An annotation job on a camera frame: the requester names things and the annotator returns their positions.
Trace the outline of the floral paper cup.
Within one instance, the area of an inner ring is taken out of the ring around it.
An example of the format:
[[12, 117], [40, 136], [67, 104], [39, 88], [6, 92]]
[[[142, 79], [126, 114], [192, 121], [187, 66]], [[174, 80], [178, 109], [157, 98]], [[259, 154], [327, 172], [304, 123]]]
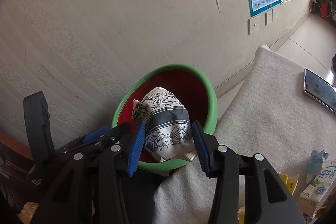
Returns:
[[131, 119], [145, 124], [144, 148], [156, 161], [197, 158], [189, 112], [174, 93], [152, 89], [141, 101], [133, 101]]

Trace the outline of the yellow snack packet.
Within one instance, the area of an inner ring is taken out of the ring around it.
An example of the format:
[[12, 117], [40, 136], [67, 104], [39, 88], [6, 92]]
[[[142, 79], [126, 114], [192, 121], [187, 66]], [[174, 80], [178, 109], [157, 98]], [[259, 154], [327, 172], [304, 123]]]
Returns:
[[299, 180], [299, 174], [295, 175], [295, 176], [291, 176], [289, 177], [287, 174], [282, 174], [282, 173], [278, 173], [280, 179], [282, 180], [282, 182], [285, 184], [285, 186], [287, 187], [289, 193], [291, 195], [294, 195], [294, 192], [297, 188], [298, 185], [298, 180]]

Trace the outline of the white milk carton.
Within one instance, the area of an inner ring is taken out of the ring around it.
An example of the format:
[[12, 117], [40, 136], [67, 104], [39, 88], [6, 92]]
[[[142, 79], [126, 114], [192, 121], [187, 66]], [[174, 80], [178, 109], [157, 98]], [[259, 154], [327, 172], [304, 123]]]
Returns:
[[335, 159], [327, 160], [321, 173], [317, 175], [300, 194], [300, 210], [314, 218], [335, 187]]

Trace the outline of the green red trash bin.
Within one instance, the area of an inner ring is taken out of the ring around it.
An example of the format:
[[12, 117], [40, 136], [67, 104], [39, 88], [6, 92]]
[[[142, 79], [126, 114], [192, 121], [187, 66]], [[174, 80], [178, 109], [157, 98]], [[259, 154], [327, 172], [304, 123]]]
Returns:
[[217, 97], [209, 79], [192, 66], [170, 64], [149, 72], [131, 87], [117, 106], [112, 126], [128, 122], [135, 130], [145, 122], [138, 167], [169, 171], [193, 160], [192, 123], [198, 121], [212, 135], [217, 118]]

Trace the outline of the white table cloth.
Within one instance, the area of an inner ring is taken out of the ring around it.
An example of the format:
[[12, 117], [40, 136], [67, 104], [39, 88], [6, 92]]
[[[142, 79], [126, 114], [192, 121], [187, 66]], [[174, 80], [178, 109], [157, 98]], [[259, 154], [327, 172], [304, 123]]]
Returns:
[[[303, 71], [260, 46], [215, 130], [218, 142], [236, 153], [261, 153], [276, 171], [298, 175], [295, 198], [307, 186], [311, 152], [335, 155], [335, 115], [303, 93]], [[154, 223], [207, 223], [216, 182], [206, 177], [198, 160], [178, 169], [155, 191]]]

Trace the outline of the black smartphone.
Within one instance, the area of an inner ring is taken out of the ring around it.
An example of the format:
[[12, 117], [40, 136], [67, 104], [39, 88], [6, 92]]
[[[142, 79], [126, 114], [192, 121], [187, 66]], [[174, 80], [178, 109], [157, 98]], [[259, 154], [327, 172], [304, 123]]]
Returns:
[[335, 88], [309, 69], [303, 73], [303, 92], [335, 113]]

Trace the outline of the red small bin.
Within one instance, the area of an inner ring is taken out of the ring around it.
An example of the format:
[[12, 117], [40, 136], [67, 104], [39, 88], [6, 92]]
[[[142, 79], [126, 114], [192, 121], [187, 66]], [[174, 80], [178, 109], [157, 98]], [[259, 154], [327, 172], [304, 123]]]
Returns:
[[324, 19], [324, 20], [327, 20], [328, 17], [329, 17], [329, 7], [328, 7], [328, 4], [325, 3], [325, 2], [321, 2], [319, 4], [319, 16]]

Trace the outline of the white double wall socket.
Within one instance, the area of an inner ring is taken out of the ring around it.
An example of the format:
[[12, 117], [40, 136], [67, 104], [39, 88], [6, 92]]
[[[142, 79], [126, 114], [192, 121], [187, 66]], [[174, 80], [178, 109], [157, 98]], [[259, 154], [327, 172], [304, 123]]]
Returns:
[[278, 17], [278, 8], [272, 8], [265, 12], [265, 26], [270, 25]]

